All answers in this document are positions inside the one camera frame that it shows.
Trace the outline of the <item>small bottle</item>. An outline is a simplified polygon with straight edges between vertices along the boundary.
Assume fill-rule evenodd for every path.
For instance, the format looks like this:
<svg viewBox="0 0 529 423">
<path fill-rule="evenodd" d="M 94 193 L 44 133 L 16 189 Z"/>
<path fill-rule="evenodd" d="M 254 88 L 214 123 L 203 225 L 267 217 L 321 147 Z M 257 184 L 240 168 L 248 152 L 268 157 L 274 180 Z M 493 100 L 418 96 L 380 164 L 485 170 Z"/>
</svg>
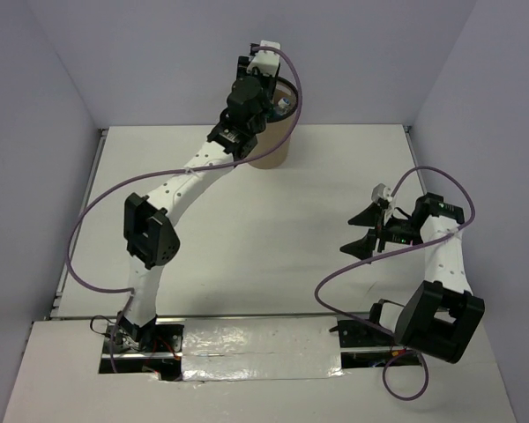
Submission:
<svg viewBox="0 0 529 423">
<path fill-rule="evenodd" d="M 275 114 L 283 116 L 291 110 L 292 103 L 289 98 L 281 97 L 275 105 Z"/>
</svg>

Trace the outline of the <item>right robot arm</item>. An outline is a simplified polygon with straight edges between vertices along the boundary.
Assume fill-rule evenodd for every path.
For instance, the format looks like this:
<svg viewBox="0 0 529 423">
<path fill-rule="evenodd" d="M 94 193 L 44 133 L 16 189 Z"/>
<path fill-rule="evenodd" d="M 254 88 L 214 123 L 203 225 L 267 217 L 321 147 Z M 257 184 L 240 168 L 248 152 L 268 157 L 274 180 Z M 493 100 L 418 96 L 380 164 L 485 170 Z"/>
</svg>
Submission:
<svg viewBox="0 0 529 423">
<path fill-rule="evenodd" d="M 347 221 L 367 233 L 339 251 L 359 260 L 384 251 L 388 242 L 404 247 L 424 247 L 424 279 L 395 323 L 388 315 L 366 322 L 366 335 L 377 345 L 394 336 L 409 346 L 440 360 L 456 363 L 463 356 L 485 311 L 483 299 L 473 295 L 465 272 L 462 229 L 465 214 L 437 194 L 418 197 L 414 211 L 397 218 L 391 189 L 375 186 L 371 204 Z"/>
</svg>

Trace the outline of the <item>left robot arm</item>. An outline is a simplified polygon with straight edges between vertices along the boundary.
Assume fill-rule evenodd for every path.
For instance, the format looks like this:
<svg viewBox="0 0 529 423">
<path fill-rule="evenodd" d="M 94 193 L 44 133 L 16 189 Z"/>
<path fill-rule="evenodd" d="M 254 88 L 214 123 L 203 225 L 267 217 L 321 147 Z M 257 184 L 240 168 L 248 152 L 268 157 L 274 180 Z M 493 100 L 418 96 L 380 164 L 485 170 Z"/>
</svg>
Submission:
<svg viewBox="0 0 529 423">
<path fill-rule="evenodd" d="M 199 151 L 182 174 L 124 202 L 123 235 L 130 254 L 129 307 L 119 313 L 123 340 L 135 351 L 148 349 L 155 339 L 156 297 L 164 266 L 180 248 L 175 231 L 181 216 L 235 162 L 246 159 L 257 146 L 273 110 L 279 75 L 279 55 L 260 50 L 238 60 L 236 80 L 227 106 Z"/>
</svg>

